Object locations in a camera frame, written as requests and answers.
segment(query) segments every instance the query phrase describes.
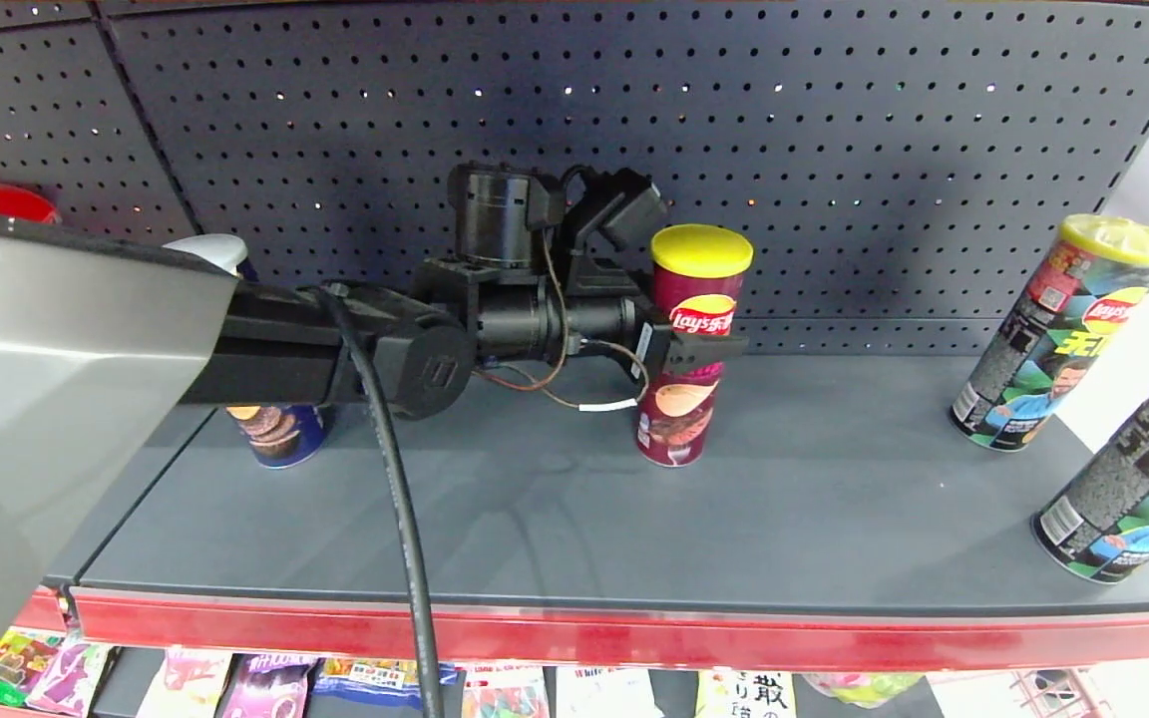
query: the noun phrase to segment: black cable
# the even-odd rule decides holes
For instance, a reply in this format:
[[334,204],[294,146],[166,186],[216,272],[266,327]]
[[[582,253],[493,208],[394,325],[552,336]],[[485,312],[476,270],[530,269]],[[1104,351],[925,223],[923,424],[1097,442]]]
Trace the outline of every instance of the black cable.
[[569,191],[571,182],[574,182],[574,178],[583,176],[584,172],[592,171],[593,168],[587,167],[587,164],[574,164],[573,168],[570,168],[562,173],[562,190]]
[[370,354],[357,341],[357,332],[352,322],[348,322],[348,310],[342,301],[322,287],[314,287],[314,295],[339,327],[339,337],[348,350],[348,358],[357,369],[361,387],[367,393],[370,419],[375,424],[375,438],[379,441],[379,450],[384,455],[384,469],[387,470],[388,487],[393,494],[396,535],[402,546],[406,589],[410,595],[411,624],[415,628],[415,664],[419,672],[419,698],[424,704],[425,718],[446,718],[446,708],[442,705],[442,681],[439,674],[441,672],[437,659],[437,638],[433,634],[433,605],[429,599],[427,574],[424,572],[424,549],[419,545],[419,527],[415,524],[410,486],[406,482],[401,450],[396,448],[388,400],[384,399],[379,373],[375,371]]

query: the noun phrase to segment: white cap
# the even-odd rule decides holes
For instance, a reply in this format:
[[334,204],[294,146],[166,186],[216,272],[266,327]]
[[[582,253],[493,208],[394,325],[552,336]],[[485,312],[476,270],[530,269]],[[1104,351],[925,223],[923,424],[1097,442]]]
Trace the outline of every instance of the white cap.
[[223,271],[238,273],[238,264],[246,262],[246,241],[231,233],[200,233],[163,245],[164,248],[187,252],[194,257],[201,257]]

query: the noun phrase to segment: red shelf edge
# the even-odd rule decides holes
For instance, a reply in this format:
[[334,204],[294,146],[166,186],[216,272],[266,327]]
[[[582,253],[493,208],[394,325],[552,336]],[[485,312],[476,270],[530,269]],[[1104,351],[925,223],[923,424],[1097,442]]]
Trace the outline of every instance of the red shelf edge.
[[38,710],[29,710],[28,708],[0,705],[0,718],[38,718],[40,715],[49,713],[38,712]]
[[[396,603],[74,589],[84,635],[119,646],[411,658]],[[1149,658],[1149,613],[900,618],[434,608],[445,661],[671,669],[987,671]]]
[[13,626],[33,631],[69,631],[64,611],[60,608],[60,596],[48,587],[38,586],[15,618]]

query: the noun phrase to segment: yellow lid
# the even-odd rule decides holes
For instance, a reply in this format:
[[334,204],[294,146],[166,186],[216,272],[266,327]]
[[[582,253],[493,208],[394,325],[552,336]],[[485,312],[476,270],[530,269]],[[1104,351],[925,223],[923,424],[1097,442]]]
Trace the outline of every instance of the yellow lid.
[[1071,215],[1058,237],[1098,257],[1149,268],[1149,227],[1123,217]]
[[701,280],[747,271],[753,264],[753,242],[737,231],[711,224],[677,224],[650,241],[655,263],[669,272]]

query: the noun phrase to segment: dark blue can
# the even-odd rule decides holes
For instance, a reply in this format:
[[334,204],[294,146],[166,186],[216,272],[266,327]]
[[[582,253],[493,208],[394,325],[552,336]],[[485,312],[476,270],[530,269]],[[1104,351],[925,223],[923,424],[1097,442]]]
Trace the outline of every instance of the dark blue can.
[[315,406],[226,406],[255,460],[269,469],[284,469],[313,456],[327,438],[322,412]]

